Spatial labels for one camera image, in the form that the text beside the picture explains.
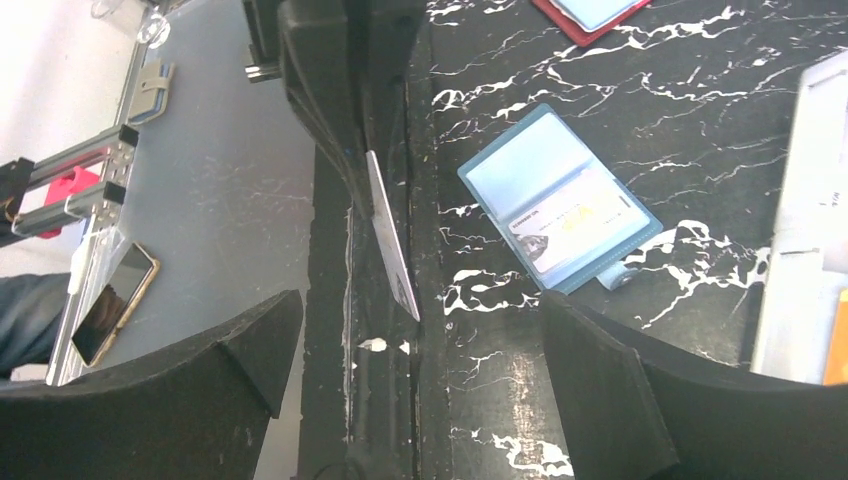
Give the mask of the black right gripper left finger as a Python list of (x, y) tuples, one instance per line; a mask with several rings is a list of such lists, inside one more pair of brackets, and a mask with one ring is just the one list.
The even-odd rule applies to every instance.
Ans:
[(63, 386), (1, 392), (5, 479), (249, 479), (303, 322), (283, 291), (204, 332)]

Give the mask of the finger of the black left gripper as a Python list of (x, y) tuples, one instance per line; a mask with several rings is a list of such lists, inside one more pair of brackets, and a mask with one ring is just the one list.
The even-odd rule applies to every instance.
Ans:
[(368, 1), (365, 7), (367, 48), (362, 76), (367, 147), (388, 150), (402, 106), (402, 86), (419, 25), (423, 1)]
[(307, 109), (323, 128), (331, 152), (359, 214), (373, 203), (362, 127), (355, 117), (359, 97), (350, 66), (349, 18), (343, 1), (284, 1), (278, 11), (287, 53), (308, 99)]

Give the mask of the blue leather card holder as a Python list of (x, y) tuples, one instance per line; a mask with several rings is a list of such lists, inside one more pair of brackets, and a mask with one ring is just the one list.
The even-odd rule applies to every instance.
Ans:
[(663, 229), (547, 104), (457, 174), (542, 290), (618, 288), (632, 276), (624, 258)]

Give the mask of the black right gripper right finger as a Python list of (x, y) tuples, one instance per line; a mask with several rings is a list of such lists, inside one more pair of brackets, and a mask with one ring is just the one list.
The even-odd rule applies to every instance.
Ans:
[(579, 479), (843, 479), (847, 389), (763, 376), (541, 296), (543, 349)]

